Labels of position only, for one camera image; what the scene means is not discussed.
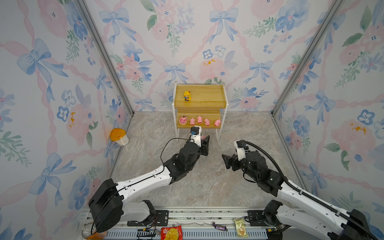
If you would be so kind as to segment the pink bear toy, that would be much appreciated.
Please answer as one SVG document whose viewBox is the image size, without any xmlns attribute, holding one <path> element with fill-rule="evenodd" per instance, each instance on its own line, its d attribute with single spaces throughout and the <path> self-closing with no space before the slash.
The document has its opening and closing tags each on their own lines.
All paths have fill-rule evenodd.
<svg viewBox="0 0 384 240">
<path fill-rule="evenodd" d="M 179 124 L 180 124 L 181 126 L 185 126 L 187 123 L 188 123 L 188 117 L 187 117 L 187 116 L 182 116 L 182 117 L 180 117 L 180 119 L 179 119 Z"/>
</svg>

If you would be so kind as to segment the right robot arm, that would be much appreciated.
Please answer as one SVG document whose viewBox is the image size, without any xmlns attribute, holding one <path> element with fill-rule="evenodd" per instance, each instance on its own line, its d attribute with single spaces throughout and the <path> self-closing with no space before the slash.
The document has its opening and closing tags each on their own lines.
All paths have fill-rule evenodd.
<svg viewBox="0 0 384 240">
<path fill-rule="evenodd" d="M 278 198 L 263 211 L 268 224 L 291 226 L 322 240 L 377 239 L 362 212 L 339 208 L 300 188 L 259 146 L 245 140 L 234 145 L 234 155 L 222 155 L 226 168 L 241 170 L 246 181 Z"/>
</svg>

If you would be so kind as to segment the yellow bear toy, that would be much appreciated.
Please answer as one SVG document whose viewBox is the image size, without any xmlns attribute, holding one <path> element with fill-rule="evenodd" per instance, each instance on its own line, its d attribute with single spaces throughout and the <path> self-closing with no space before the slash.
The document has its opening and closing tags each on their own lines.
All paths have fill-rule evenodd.
<svg viewBox="0 0 384 240">
<path fill-rule="evenodd" d="M 191 92 L 190 91 L 185 91 L 184 92 L 184 97 L 183 97 L 183 99 L 184 99 L 184 101 L 186 101 L 186 102 L 189 102 L 189 101 L 191 101 Z"/>
</svg>

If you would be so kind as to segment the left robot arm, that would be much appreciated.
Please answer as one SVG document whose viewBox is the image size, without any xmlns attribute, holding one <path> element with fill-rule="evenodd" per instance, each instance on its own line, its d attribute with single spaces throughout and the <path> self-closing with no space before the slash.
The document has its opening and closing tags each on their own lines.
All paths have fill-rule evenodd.
<svg viewBox="0 0 384 240">
<path fill-rule="evenodd" d="M 184 178 L 200 156 L 209 154 L 209 141 L 210 136 L 191 136 L 179 153 L 157 169 L 128 181 L 105 180 L 88 203 L 93 217 L 91 235 L 106 232 L 121 221 L 142 226 L 152 223 L 157 214 L 152 203 L 148 200 L 135 203 L 134 200 Z"/>
</svg>

